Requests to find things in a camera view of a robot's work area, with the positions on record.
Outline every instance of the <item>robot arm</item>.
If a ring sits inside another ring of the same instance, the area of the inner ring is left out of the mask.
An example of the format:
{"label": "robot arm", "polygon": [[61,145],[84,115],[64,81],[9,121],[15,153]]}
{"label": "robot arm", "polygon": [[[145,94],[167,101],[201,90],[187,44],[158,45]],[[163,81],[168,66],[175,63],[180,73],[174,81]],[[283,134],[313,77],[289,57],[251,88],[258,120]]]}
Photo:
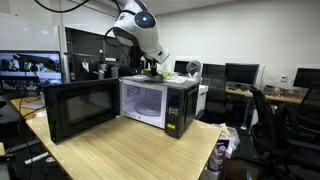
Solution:
{"label": "robot arm", "polygon": [[112,28],[116,38],[127,46],[140,47],[145,59],[162,64],[169,52],[159,43],[157,21],[140,0],[118,0],[123,7]]}

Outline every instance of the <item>black microwave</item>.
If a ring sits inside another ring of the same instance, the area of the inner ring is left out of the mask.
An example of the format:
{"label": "black microwave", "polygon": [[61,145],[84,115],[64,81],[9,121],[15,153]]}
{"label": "black microwave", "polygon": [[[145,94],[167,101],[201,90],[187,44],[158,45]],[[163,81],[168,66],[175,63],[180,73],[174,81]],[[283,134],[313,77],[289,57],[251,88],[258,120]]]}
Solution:
{"label": "black microwave", "polygon": [[120,114],[180,138],[195,116],[198,87],[197,82],[159,85],[132,77],[44,86],[51,140],[62,142]]}

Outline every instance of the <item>ceiling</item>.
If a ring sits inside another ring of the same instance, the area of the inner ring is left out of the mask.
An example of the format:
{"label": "ceiling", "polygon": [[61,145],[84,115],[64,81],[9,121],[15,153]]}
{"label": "ceiling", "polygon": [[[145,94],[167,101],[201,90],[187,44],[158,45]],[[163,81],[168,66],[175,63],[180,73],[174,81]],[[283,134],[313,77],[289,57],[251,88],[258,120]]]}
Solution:
{"label": "ceiling", "polygon": [[[116,9],[116,6],[110,0],[94,1]],[[154,15],[184,11],[215,4],[227,3],[230,1],[234,0],[142,0],[142,2],[146,4],[148,10]]]}

